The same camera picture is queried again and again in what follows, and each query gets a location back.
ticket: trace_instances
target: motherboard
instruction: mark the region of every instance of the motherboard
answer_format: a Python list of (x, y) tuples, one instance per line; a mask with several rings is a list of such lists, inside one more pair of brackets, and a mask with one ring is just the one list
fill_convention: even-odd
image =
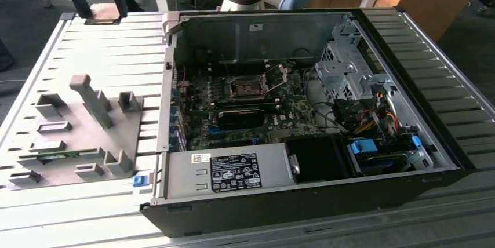
[[(279, 143), (320, 133), (304, 96), (304, 69), (291, 62), (245, 72), (228, 65), (216, 69), (199, 70), (191, 79), (179, 74), (187, 150)], [(253, 74), (256, 69), (264, 72)]]

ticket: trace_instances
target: green circuit board piece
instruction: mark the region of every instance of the green circuit board piece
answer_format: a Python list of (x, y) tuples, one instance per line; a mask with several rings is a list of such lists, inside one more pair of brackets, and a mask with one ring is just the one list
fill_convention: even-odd
[[(267, 84), (271, 86), (283, 82), (280, 71), (271, 71), (265, 76)], [(268, 93), (268, 97), (280, 99), (280, 109), (276, 114), (265, 114), (261, 127), (229, 131), (217, 128), (215, 125), (217, 112), (209, 109), (211, 101), (229, 101), (232, 95), (241, 98), (239, 97), (241, 94), (253, 98), (259, 88), (249, 81), (255, 78), (256, 75), (240, 76), (237, 85), (241, 85), (244, 91), (240, 90), (233, 94), (232, 84), (224, 77), (203, 76), (195, 79), (195, 96), (189, 98), (193, 98), (196, 108), (185, 113), (187, 123), (189, 124), (188, 150), (208, 149), (215, 147), (216, 144), (221, 145), (221, 143), (231, 142), (243, 142), (244, 145), (277, 143), (281, 136), (320, 133), (312, 109), (303, 95), (300, 71), (288, 71), (287, 82)]]

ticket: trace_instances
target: barcode sticker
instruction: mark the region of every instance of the barcode sticker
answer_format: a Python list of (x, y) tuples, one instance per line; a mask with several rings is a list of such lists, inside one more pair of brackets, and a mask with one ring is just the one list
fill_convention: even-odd
[(192, 154), (191, 155), (191, 162), (192, 163), (204, 163), (209, 162), (211, 154)]

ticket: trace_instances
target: yellow wire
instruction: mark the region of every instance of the yellow wire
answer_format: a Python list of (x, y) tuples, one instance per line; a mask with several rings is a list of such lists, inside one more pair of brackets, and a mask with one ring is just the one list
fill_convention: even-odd
[(361, 133), (364, 130), (368, 130), (375, 125), (375, 122), (369, 122), (357, 132), (356, 134)]

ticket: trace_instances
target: gray fixture plate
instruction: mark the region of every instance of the gray fixture plate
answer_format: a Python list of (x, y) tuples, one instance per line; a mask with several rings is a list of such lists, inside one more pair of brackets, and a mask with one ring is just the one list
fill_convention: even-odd
[[(136, 98), (143, 107), (143, 97), (137, 96)], [(72, 129), (68, 132), (39, 134), (33, 142), (61, 140), (67, 144), (64, 149), (67, 152), (103, 148), (103, 150), (109, 151), (115, 157), (119, 156), (120, 150), (124, 150), (128, 158), (135, 162), (143, 111), (139, 110), (137, 112), (127, 112), (124, 114), (119, 107), (117, 98), (111, 98), (108, 101), (111, 108), (108, 114), (115, 124), (109, 129), (101, 129), (101, 126), (93, 116), (89, 115), (83, 103), (68, 103), (67, 107), (61, 107), (57, 110), (63, 116), (60, 120), (68, 121), (72, 125)], [(47, 123), (47, 119), (43, 117), (40, 117), (37, 121), (39, 123)], [(96, 163), (103, 168), (104, 174), (100, 177), (96, 176), (83, 179), (75, 173), (76, 165), (88, 163)], [(96, 157), (91, 160), (85, 160), (81, 157), (53, 159), (43, 166), (29, 166), (27, 169), (33, 170), (41, 175), (40, 182), (21, 185), (9, 183), (8, 188), (11, 190), (115, 180), (127, 178), (132, 175), (132, 171), (124, 174), (112, 174), (104, 166), (104, 158)]]

